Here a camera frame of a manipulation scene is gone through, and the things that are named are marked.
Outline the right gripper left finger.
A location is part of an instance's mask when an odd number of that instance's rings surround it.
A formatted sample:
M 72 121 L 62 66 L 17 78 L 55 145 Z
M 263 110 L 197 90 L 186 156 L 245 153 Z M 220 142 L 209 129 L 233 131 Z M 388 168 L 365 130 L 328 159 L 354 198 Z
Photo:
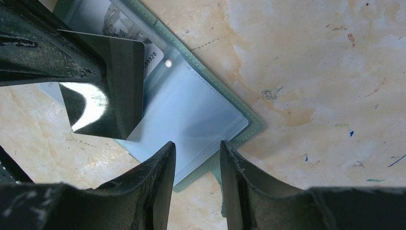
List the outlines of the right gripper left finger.
M 3 230 L 165 230 L 176 147 L 92 189 L 65 183 L 0 183 Z

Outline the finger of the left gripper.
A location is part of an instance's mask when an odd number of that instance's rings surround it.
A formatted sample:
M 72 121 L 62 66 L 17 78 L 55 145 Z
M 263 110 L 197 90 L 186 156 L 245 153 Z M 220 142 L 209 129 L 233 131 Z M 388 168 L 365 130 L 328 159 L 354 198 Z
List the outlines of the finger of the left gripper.
M 0 2 L 1 86 L 100 82 L 106 66 L 82 39 L 38 0 Z

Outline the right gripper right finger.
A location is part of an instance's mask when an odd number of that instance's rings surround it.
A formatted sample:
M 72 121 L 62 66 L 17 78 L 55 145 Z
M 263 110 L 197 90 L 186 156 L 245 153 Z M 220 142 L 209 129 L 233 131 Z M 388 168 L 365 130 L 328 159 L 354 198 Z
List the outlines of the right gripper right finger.
M 220 144 L 227 227 L 230 230 L 403 230 L 403 187 L 291 186 Z

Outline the grey patterned card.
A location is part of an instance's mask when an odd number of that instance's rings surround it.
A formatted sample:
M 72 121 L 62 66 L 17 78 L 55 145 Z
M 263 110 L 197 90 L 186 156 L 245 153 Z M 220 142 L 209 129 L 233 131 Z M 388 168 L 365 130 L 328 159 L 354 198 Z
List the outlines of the grey patterned card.
M 145 76 L 159 66 L 171 67 L 164 52 L 154 44 L 138 25 L 109 0 L 59 0 L 54 13 L 74 31 L 136 40 L 145 45 Z

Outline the glossy black card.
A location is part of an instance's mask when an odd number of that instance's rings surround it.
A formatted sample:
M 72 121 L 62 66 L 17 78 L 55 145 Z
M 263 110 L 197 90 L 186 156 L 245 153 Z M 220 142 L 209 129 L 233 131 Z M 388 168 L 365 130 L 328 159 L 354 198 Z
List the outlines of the glossy black card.
M 61 82 L 72 132 L 125 140 L 143 115 L 144 54 L 142 42 L 66 31 L 89 45 L 105 64 L 99 82 Z

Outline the light blue card holder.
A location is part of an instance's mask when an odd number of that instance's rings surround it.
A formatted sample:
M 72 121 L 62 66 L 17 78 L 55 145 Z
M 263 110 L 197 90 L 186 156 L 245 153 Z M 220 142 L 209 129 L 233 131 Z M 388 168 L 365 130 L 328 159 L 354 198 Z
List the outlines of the light blue card holder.
M 221 141 L 238 148 L 264 123 L 138 0 L 111 0 L 156 44 L 171 67 L 144 78 L 143 115 L 127 139 L 115 139 L 139 162 L 168 141 L 176 144 L 173 190 L 180 192 L 207 172 L 220 182 Z

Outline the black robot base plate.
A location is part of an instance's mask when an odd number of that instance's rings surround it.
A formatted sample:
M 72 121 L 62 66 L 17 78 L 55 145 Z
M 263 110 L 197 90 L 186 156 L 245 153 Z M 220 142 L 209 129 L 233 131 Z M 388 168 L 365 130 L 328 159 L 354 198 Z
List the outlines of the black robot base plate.
M 0 182 L 13 184 L 33 183 L 33 180 L 3 147 L 0 147 Z

